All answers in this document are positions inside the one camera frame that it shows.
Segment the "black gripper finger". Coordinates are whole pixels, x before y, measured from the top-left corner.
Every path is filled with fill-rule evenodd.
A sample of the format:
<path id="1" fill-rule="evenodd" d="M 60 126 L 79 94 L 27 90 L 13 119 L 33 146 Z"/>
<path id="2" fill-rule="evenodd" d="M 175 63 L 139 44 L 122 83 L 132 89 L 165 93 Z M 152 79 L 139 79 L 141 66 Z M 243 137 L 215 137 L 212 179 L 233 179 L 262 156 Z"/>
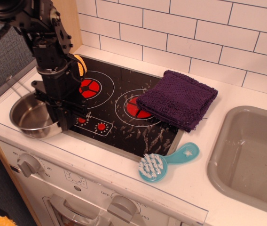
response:
<path id="1" fill-rule="evenodd" d="M 58 107 L 57 116 L 62 131 L 69 130 L 75 123 L 75 116 L 71 110 Z"/>
<path id="2" fill-rule="evenodd" d="M 46 104 L 46 108 L 47 108 L 47 112 L 49 113 L 49 116 L 52 120 L 53 123 L 58 122 L 58 116 L 56 113 L 56 108 L 54 106 L 52 106 L 49 102 L 45 102 Z"/>

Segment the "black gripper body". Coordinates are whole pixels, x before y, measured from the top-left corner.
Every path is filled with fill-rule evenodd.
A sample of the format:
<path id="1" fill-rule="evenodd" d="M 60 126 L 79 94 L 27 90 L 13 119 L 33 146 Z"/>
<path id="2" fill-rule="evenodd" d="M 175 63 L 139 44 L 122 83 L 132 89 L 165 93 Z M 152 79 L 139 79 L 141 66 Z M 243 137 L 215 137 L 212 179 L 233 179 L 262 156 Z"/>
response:
<path id="1" fill-rule="evenodd" d="M 71 69 L 62 71 L 38 70 L 41 81 L 33 81 L 36 97 L 52 108 L 74 115 L 87 114 L 87 100 L 79 93 L 80 80 Z"/>

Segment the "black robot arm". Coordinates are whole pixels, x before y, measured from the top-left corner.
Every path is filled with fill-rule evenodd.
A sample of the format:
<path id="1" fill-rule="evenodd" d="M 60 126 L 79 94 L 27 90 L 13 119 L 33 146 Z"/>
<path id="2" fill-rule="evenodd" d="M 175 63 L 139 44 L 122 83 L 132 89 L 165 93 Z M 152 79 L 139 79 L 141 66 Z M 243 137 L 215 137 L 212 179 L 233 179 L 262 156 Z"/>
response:
<path id="1" fill-rule="evenodd" d="M 50 0 L 0 0 L 0 40 L 14 27 L 37 61 L 41 81 L 32 82 L 35 97 L 44 102 L 52 120 L 63 131 L 85 117 L 87 101 L 79 94 L 87 68 L 70 53 L 71 36 Z"/>

